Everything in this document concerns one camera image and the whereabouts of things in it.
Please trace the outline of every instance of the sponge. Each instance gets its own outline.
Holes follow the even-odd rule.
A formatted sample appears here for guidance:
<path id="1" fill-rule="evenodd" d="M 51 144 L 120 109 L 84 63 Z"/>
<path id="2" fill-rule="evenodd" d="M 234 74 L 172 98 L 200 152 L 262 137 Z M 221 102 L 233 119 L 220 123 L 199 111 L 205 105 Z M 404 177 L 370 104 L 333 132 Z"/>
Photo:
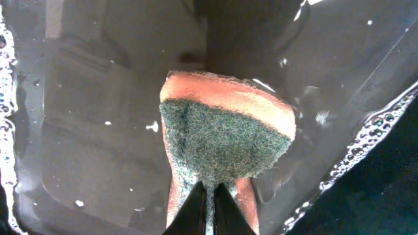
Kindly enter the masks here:
<path id="1" fill-rule="evenodd" d="M 207 189 L 214 189 L 219 183 L 254 177 L 272 168 L 295 138 L 293 108 L 236 78 L 207 72 L 171 72 L 160 101 L 163 137 L 173 175 L 167 225 L 195 182 L 202 181 Z M 241 208 L 244 215 L 249 211 L 245 206 Z"/>

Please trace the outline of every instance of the water droplet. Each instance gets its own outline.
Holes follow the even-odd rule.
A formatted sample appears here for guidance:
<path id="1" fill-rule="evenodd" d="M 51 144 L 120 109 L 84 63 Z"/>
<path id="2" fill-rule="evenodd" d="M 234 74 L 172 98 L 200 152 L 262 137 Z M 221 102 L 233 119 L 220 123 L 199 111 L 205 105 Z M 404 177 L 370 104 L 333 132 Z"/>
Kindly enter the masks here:
<path id="1" fill-rule="evenodd" d="M 364 153 L 364 150 L 362 148 L 355 148 L 353 150 L 351 150 L 352 154 L 356 155 L 356 156 L 360 156 Z"/>
<path id="2" fill-rule="evenodd" d="M 0 49 L 5 48 L 7 45 L 6 39 L 3 35 L 0 36 Z"/>
<path id="3" fill-rule="evenodd" d="M 139 209 L 134 209 L 136 212 L 142 212 L 143 210 L 145 210 L 145 208 L 139 208 Z"/>
<path id="4" fill-rule="evenodd" d="M 318 124 L 324 125 L 327 122 L 327 118 L 329 115 L 329 110 L 321 110 L 317 113 L 315 120 Z"/>
<path id="5" fill-rule="evenodd" d="M 39 86 L 39 79 L 38 79 L 38 80 L 35 80 L 35 81 L 33 82 L 33 85 L 34 85 L 35 87 L 38 87 L 38 86 Z"/>
<path id="6" fill-rule="evenodd" d="M 286 66 L 287 65 L 287 59 L 284 58 L 284 59 L 279 60 L 279 65 L 280 65 L 281 68 Z"/>
<path id="7" fill-rule="evenodd" d="M 397 104 L 397 105 L 395 105 L 395 106 L 393 107 L 393 110 L 397 111 L 397 110 L 399 110 L 400 108 L 401 108 L 401 106 L 400 106 L 399 104 Z"/>
<path id="8" fill-rule="evenodd" d="M 393 121 L 393 120 L 394 120 L 394 116 L 393 116 L 392 114 L 387 114 L 387 115 L 385 116 L 385 120 L 386 120 L 386 121 Z"/>
<path id="9" fill-rule="evenodd" d="M 3 111 L 3 112 L 8 112 L 9 111 L 8 106 L 5 106 L 4 104 L 0 105 L 0 110 Z"/>
<path id="10" fill-rule="evenodd" d="M 330 189 L 332 186 L 334 185 L 333 181 L 323 181 L 321 183 L 319 183 L 319 189 L 322 191 L 328 190 Z"/>
<path id="11" fill-rule="evenodd" d="M 158 122 L 154 121 L 152 125 L 145 126 L 146 130 L 153 130 L 154 132 L 158 132 Z"/>
<path id="12" fill-rule="evenodd" d="M 382 134 L 383 134 L 383 132 L 379 129 L 370 131 L 370 136 L 375 136 L 376 135 L 376 136 L 380 137 Z"/>
<path id="13" fill-rule="evenodd" d="M 82 207 L 84 206 L 84 202 L 82 202 L 82 201 L 80 201 L 80 200 L 76 200 L 76 201 L 74 202 L 74 205 L 75 205 L 77 208 L 82 208 Z"/>
<path id="14" fill-rule="evenodd" d="M 391 128 L 391 124 L 386 123 L 386 124 L 383 125 L 382 128 L 383 128 L 383 130 L 387 130 L 387 129 Z"/>
<path id="15" fill-rule="evenodd" d="M 383 124 L 383 118 L 381 118 L 381 117 L 375 117 L 372 120 L 372 124 L 373 125 L 377 125 L 378 127 L 380 127 Z"/>

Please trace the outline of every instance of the soapy water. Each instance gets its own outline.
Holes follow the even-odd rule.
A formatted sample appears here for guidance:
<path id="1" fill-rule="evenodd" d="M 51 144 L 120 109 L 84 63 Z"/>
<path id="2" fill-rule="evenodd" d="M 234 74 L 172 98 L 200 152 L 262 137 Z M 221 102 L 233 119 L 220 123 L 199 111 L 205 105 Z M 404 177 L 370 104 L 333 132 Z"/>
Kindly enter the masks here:
<path id="1" fill-rule="evenodd" d="M 1 185 L 6 193 L 8 223 L 17 234 L 27 234 L 18 225 L 13 214 L 14 187 L 18 184 L 14 164 L 14 124 L 7 119 L 18 110 L 16 84 L 12 77 L 11 65 L 17 64 L 14 56 L 12 33 L 6 28 L 3 7 L 0 5 L 0 166 Z"/>
<path id="2" fill-rule="evenodd" d="M 315 196 L 298 207 L 294 214 L 284 222 L 279 229 L 280 234 L 289 232 L 297 221 L 305 215 L 319 195 L 330 189 L 339 178 L 363 160 L 378 143 L 386 138 L 417 94 L 418 82 L 414 83 L 385 108 L 368 115 L 354 140 L 348 144 L 344 158 L 339 160 L 323 181 L 319 183 L 318 192 Z"/>

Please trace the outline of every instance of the green scouring pad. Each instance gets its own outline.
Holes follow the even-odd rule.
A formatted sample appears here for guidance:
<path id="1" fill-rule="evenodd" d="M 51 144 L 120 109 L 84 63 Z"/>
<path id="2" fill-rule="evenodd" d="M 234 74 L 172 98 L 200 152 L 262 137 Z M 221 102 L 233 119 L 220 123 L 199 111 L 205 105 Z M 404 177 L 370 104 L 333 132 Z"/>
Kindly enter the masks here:
<path id="1" fill-rule="evenodd" d="M 198 101 L 168 99 L 160 110 L 176 166 L 204 185 L 256 176 L 272 168 L 291 144 L 253 117 Z"/>

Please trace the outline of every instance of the orange sponge layer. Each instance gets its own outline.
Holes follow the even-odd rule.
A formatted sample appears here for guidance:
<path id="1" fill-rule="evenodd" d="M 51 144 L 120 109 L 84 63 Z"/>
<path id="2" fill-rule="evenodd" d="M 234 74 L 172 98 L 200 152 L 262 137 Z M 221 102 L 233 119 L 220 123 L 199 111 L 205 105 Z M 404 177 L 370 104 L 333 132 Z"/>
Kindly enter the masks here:
<path id="1" fill-rule="evenodd" d="M 290 140 L 295 139 L 295 112 L 266 91 L 236 78 L 212 73 L 172 72 L 165 82 L 160 101 L 189 99 L 258 119 Z"/>

